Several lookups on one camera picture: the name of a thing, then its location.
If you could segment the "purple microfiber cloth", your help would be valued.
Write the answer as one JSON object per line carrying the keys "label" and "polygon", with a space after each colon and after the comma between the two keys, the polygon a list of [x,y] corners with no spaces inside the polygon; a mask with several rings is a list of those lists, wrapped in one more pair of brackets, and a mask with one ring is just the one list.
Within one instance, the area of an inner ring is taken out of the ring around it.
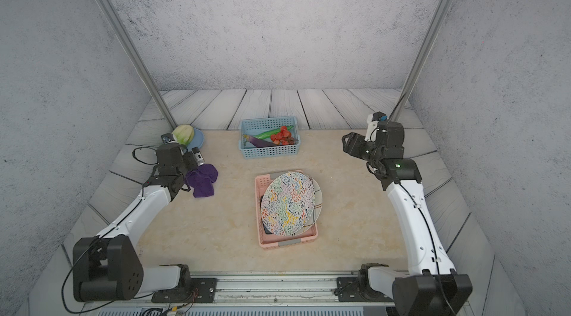
{"label": "purple microfiber cloth", "polygon": [[185,181],[192,189],[195,198],[206,198],[214,196],[214,183],[218,176],[219,172],[212,164],[203,164],[187,172]]}

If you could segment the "white plaid striped round plate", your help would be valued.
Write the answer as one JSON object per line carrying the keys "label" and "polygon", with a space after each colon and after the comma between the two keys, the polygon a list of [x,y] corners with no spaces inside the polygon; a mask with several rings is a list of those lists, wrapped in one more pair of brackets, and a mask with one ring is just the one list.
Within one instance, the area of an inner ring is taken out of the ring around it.
{"label": "white plaid striped round plate", "polygon": [[312,181],[315,190],[315,205],[312,217],[311,219],[308,220],[308,223],[306,224],[307,229],[311,228],[318,221],[324,201],[321,186],[318,184],[318,182],[315,179],[311,178],[310,180]]}

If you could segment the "colourful squiggle round plate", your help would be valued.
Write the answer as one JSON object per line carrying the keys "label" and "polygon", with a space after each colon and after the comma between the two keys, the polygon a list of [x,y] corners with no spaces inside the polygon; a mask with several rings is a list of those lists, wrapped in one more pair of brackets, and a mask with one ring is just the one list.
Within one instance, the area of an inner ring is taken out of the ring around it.
{"label": "colourful squiggle round plate", "polygon": [[306,228],[315,205],[310,179],[304,173],[289,171],[267,187],[261,200],[261,217],[272,234],[292,237]]}

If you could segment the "dark teal square plate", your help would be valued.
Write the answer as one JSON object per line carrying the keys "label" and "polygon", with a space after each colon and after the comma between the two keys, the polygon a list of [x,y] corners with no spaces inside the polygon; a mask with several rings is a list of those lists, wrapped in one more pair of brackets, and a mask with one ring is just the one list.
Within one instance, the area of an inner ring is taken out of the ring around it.
{"label": "dark teal square plate", "polygon": [[272,233],[266,228],[266,225],[264,223],[262,223],[263,226],[263,231],[266,235],[272,235]]}

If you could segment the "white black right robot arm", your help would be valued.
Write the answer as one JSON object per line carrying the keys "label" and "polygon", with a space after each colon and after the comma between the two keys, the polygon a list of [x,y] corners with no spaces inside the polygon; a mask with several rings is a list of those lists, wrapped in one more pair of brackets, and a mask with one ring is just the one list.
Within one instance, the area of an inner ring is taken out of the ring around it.
{"label": "white black right robot arm", "polygon": [[473,286],[448,257],[425,201],[415,161],[404,157],[404,127],[381,113],[367,119],[365,135],[342,138],[343,151],[366,162],[382,184],[399,221],[407,251],[408,272],[387,265],[363,265],[359,288],[372,298],[385,295],[398,315],[457,315]]}

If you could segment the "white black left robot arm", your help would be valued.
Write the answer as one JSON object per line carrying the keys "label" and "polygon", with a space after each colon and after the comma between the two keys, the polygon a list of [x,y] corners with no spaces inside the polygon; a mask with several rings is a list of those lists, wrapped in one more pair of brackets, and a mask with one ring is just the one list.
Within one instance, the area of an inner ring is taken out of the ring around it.
{"label": "white black left robot arm", "polygon": [[204,161],[199,148],[176,142],[163,144],[155,154],[151,176],[131,205],[96,236],[76,242],[74,264],[66,276],[73,281],[76,301],[129,301],[153,294],[155,302],[176,303],[194,296],[187,265],[146,268],[135,248],[156,216],[184,189],[186,174]]}

